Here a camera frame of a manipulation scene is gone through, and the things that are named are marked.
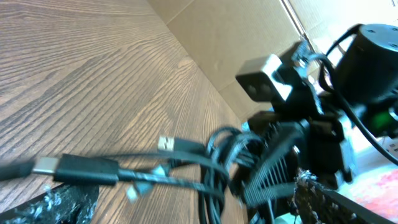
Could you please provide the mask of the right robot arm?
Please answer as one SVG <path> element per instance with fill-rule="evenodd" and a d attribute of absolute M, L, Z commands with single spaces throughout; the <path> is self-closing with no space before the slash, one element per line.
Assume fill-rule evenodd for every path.
<path fill-rule="evenodd" d="M 259 156 L 241 189 L 248 207 L 291 196 L 299 170 L 332 189 L 352 182 L 354 128 L 372 145 L 397 137 L 397 27 L 358 24 L 345 37 L 353 41 L 337 65 L 302 40 L 236 75 L 250 99 L 272 105 L 248 120 Z"/>

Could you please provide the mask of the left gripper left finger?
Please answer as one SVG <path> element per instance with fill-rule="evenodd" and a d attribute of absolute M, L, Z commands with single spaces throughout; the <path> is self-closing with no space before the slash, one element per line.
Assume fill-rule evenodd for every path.
<path fill-rule="evenodd" d="M 97 185 L 61 184 L 1 213 L 1 223 L 89 224 L 98 203 Z"/>

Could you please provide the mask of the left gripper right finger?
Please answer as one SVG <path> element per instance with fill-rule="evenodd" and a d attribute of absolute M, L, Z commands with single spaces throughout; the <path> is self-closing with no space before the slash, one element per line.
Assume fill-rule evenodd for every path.
<path fill-rule="evenodd" d="M 317 182 L 310 171 L 295 177 L 293 203 L 302 223 L 393 224 L 392 221 Z"/>

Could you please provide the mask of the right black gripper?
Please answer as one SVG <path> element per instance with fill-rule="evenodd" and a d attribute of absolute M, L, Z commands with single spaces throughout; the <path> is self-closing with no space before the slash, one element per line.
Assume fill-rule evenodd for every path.
<path fill-rule="evenodd" d="M 321 114 L 300 105 L 284 112 L 260 111 L 248 119 L 250 130 L 265 140 L 260 159 L 237 190 L 248 208 L 292 197 L 300 170 L 333 190 L 354 181 L 353 124 L 334 96 L 321 94 L 320 105 Z"/>

